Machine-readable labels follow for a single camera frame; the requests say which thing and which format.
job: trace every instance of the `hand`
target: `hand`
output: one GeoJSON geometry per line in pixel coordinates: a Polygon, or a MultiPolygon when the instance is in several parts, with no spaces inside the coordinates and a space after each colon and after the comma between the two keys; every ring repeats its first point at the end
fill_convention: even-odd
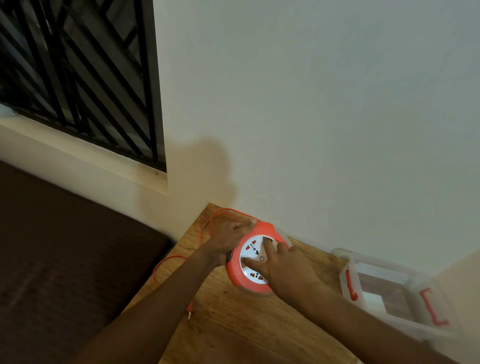
{"type": "Polygon", "coordinates": [[[225,223],[199,250],[205,251],[209,257],[212,257],[216,267],[224,266],[229,252],[239,245],[240,240],[252,231],[256,223],[257,220],[225,223]]]}
{"type": "Polygon", "coordinates": [[[267,278],[270,288],[284,302],[300,310],[309,299],[311,289],[329,290],[297,247],[289,250],[285,244],[279,243],[275,250],[268,238],[264,238],[263,245],[267,254],[265,262],[249,258],[243,258],[242,262],[267,278]]]}

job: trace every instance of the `orange power cord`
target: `orange power cord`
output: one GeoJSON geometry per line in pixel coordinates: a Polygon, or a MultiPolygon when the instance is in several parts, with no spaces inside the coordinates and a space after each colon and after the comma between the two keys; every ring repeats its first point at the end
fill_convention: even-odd
{"type": "MultiPolygon", "coordinates": [[[[205,227],[210,224],[209,226],[209,234],[210,234],[210,237],[212,237],[212,224],[213,224],[213,219],[219,215],[235,215],[235,214],[232,214],[231,212],[221,212],[221,211],[224,211],[224,210],[229,210],[229,211],[233,211],[235,212],[236,214],[239,214],[239,215],[243,215],[243,216],[246,216],[248,218],[252,218],[252,219],[256,219],[258,220],[257,218],[254,218],[253,216],[251,215],[248,215],[248,214],[244,214],[243,212],[240,212],[240,211],[237,211],[237,210],[234,210],[232,208],[228,208],[228,207],[225,207],[225,208],[221,208],[219,210],[217,210],[213,215],[212,217],[202,226],[202,228],[200,229],[200,241],[199,241],[199,244],[198,246],[201,246],[202,243],[203,243],[203,235],[204,235],[204,229],[205,227]]],[[[155,268],[153,269],[153,273],[152,273],[152,277],[153,277],[153,280],[154,282],[158,283],[157,280],[155,279],[155,273],[156,273],[156,270],[158,269],[158,267],[165,261],[171,259],[171,258],[183,258],[183,259],[187,259],[186,256],[184,255],[180,255],[180,254],[175,254],[175,255],[170,255],[170,256],[167,256],[166,258],[162,259],[156,266],[155,268]]],[[[190,317],[192,316],[192,312],[193,312],[193,301],[190,302],[188,308],[187,308],[187,314],[188,314],[188,319],[190,319],[190,317]]]]}

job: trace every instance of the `orange handle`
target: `orange handle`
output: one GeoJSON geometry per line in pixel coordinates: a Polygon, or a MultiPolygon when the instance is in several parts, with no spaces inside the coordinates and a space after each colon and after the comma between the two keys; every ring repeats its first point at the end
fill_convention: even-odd
{"type": "Polygon", "coordinates": [[[433,310],[432,304],[430,303],[427,297],[427,292],[431,292],[431,291],[432,291],[431,288],[425,288],[420,291],[420,296],[422,297],[423,302],[425,302],[425,307],[427,307],[427,311],[429,312],[430,316],[432,316],[432,322],[435,326],[448,325],[450,322],[447,319],[440,321],[437,317],[437,314],[433,310]]]}
{"type": "Polygon", "coordinates": [[[352,278],[350,278],[350,269],[347,269],[345,274],[347,275],[347,286],[348,286],[348,290],[350,291],[350,298],[352,299],[352,301],[356,301],[358,300],[359,295],[353,290],[352,278]]]}

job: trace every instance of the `plastic storage box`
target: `plastic storage box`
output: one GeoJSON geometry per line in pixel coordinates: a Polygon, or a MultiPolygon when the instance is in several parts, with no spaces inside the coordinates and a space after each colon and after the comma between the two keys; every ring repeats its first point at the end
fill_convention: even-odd
{"type": "Polygon", "coordinates": [[[343,249],[332,254],[348,261],[340,282],[356,306],[418,340],[457,336],[453,312],[432,278],[343,249]]]}

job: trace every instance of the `wooden table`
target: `wooden table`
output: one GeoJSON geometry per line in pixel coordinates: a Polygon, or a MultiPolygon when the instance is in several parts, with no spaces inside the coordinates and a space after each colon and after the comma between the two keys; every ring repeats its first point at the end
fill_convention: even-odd
{"type": "MultiPolygon", "coordinates": [[[[198,247],[200,229],[220,209],[208,204],[170,252],[189,256],[198,247]]],[[[232,220],[230,215],[215,218],[215,224],[232,220]]],[[[204,241],[208,239],[208,229],[204,241]]],[[[339,273],[344,266],[337,257],[291,239],[310,259],[317,275],[341,293],[339,273]]],[[[156,272],[163,282],[183,263],[166,261],[156,272]]],[[[140,289],[128,307],[158,286],[153,279],[140,289]]],[[[258,296],[234,287],[224,267],[215,268],[194,299],[194,313],[184,317],[177,328],[162,364],[240,363],[348,363],[357,359],[342,344],[318,328],[274,294],[258,296]]]]}

